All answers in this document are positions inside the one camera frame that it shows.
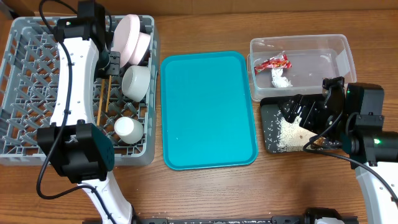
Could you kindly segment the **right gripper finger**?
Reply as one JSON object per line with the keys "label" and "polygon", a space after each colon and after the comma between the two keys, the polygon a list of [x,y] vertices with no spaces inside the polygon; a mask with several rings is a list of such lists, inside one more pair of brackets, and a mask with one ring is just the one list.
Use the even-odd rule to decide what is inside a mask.
{"label": "right gripper finger", "polygon": [[324,100],[324,96],[322,94],[314,94],[314,95],[294,95],[287,96],[278,101],[277,105],[280,109],[294,109],[298,106],[307,106],[316,101]]}
{"label": "right gripper finger", "polygon": [[282,116],[288,123],[293,123],[296,118],[302,118],[306,106],[300,104],[278,104]]}

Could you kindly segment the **wooden chopstick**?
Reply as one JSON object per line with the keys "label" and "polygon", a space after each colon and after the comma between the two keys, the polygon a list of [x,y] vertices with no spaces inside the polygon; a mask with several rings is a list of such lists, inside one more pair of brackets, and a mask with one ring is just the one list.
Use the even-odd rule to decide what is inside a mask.
{"label": "wooden chopstick", "polygon": [[101,89],[100,89],[100,94],[99,94],[98,114],[97,114],[97,119],[96,119],[97,126],[100,125],[100,120],[101,120],[101,113],[102,113],[102,107],[103,107],[103,96],[104,96],[104,85],[105,85],[105,79],[102,79]]}
{"label": "wooden chopstick", "polygon": [[109,99],[110,99],[110,96],[111,96],[111,85],[112,85],[112,76],[109,76],[108,89],[107,89],[107,98],[106,98],[106,108],[105,108],[105,112],[106,113],[109,110]]}

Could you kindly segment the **rice grains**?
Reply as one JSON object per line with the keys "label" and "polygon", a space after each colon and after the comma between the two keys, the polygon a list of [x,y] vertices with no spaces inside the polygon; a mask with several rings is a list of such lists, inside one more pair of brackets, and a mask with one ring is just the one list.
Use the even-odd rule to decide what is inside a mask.
{"label": "rice grains", "polygon": [[261,118],[266,150],[271,154],[301,151],[304,145],[299,144],[299,136],[315,135],[299,126],[301,118],[288,123],[277,105],[263,105]]}

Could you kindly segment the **dark food scrap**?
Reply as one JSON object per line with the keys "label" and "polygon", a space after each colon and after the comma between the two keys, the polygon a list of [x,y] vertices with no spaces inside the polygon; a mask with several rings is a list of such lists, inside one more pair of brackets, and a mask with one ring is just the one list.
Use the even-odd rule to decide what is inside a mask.
{"label": "dark food scrap", "polygon": [[[315,135],[308,135],[308,136],[304,136],[304,135],[300,135],[299,139],[300,139],[300,145],[304,145],[306,143],[308,143],[309,141],[311,141],[313,138],[315,137]],[[313,144],[314,145],[322,145],[324,142],[325,138],[324,137],[320,137],[316,140],[314,140]]]}

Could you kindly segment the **white tissue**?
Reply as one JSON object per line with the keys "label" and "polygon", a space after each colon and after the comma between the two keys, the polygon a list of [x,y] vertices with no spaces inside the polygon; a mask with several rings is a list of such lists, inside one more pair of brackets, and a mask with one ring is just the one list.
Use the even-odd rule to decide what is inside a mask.
{"label": "white tissue", "polygon": [[273,84],[274,87],[276,88],[292,87],[291,82],[286,77],[282,76],[283,72],[284,71],[282,68],[271,69],[271,77],[272,77],[271,83]]}

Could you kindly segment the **grey round bowl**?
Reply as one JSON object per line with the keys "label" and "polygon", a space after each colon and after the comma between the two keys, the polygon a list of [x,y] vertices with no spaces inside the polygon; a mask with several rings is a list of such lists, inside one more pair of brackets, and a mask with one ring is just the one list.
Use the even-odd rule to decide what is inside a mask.
{"label": "grey round bowl", "polygon": [[141,101],[149,88],[150,69],[148,67],[132,65],[124,73],[122,93],[133,101]]}

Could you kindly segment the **red snack wrapper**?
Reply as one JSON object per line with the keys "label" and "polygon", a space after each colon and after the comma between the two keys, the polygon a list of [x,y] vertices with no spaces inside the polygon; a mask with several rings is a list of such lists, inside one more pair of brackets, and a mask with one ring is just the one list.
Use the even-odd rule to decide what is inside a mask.
{"label": "red snack wrapper", "polygon": [[257,75],[261,73],[263,70],[267,68],[291,68],[292,64],[290,60],[287,58],[286,54],[280,53],[259,65],[254,67],[254,73]]}

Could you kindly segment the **large white plate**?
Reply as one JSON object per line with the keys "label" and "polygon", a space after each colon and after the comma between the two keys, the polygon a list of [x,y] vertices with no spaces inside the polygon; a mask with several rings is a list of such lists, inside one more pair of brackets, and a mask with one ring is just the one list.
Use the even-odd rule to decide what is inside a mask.
{"label": "large white plate", "polygon": [[128,14],[118,23],[113,37],[112,51],[120,53],[120,67],[128,63],[134,49],[140,32],[139,16]]}

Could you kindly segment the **small pink bowl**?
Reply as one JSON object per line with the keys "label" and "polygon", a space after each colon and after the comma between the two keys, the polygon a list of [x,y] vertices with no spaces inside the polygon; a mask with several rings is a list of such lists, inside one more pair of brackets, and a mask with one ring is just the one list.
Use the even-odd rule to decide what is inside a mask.
{"label": "small pink bowl", "polygon": [[133,53],[128,62],[131,65],[139,65],[146,56],[146,53],[149,49],[149,44],[150,44],[150,35],[140,32],[136,47],[133,50]]}

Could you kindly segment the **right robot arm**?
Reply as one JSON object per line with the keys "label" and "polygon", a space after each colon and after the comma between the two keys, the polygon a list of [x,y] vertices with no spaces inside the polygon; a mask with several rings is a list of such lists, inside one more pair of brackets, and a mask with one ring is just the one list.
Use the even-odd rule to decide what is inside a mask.
{"label": "right robot arm", "polygon": [[322,94],[277,102],[284,119],[314,136],[303,150],[350,163],[364,197],[369,223],[397,223],[397,133],[384,131],[382,86],[323,80]]}

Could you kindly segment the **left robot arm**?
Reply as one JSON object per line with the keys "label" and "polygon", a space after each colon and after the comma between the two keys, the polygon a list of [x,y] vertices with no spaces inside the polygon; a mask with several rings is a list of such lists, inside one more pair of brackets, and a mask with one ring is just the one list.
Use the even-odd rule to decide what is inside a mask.
{"label": "left robot arm", "polygon": [[[82,189],[103,223],[140,223],[114,178],[114,147],[97,127],[93,112],[96,78],[119,72],[111,64],[119,56],[110,50],[113,33],[105,20],[111,16],[95,1],[80,1],[74,13],[48,27],[57,41],[60,68],[50,125],[37,130],[37,144],[46,158],[36,191],[52,200]],[[43,194],[41,183],[48,165],[74,187],[56,195]]]}

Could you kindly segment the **black plastic tray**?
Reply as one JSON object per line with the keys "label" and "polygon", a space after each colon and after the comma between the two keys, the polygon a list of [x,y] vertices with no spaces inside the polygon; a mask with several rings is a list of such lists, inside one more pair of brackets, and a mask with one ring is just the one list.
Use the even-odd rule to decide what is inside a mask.
{"label": "black plastic tray", "polygon": [[294,95],[261,100],[262,131],[271,154],[342,147],[346,96],[339,90],[326,94]]}

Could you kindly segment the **clear plastic bin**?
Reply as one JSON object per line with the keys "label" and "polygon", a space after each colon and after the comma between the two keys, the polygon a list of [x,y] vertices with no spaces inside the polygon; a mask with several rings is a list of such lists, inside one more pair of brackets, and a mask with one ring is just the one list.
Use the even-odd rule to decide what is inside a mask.
{"label": "clear plastic bin", "polygon": [[[277,88],[272,84],[271,69],[256,73],[254,67],[281,53],[292,64],[282,74],[291,86]],[[256,102],[267,97],[321,93],[325,78],[343,77],[345,85],[357,82],[351,49],[343,34],[252,39],[247,70],[251,98]]]}

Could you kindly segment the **grey plastic dish rack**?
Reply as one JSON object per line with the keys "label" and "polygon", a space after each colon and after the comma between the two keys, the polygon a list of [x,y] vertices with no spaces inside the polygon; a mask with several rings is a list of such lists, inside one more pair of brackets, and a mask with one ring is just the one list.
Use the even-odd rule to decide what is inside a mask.
{"label": "grey plastic dish rack", "polygon": [[[104,85],[100,130],[110,138],[117,166],[146,166],[155,156],[156,81],[160,59],[160,40],[155,20],[140,16],[141,31],[150,35],[150,84],[141,101],[124,96],[122,78],[112,79],[109,110],[106,113],[108,82]],[[12,23],[1,62],[1,164],[4,166],[40,166],[45,154],[37,145],[38,128],[50,124],[55,109],[59,77],[57,43],[40,17],[20,17]],[[94,82],[94,118],[97,119],[101,80]],[[113,129],[116,120],[128,116],[144,127],[144,135],[135,144],[126,144]]]}

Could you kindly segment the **teal serving tray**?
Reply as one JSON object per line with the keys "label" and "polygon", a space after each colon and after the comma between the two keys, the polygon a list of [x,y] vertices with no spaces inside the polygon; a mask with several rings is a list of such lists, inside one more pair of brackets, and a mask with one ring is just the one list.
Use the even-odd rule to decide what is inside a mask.
{"label": "teal serving tray", "polygon": [[246,61],[235,51],[173,55],[160,68],[162,144],[173,170],[246,166],[258,155]]}

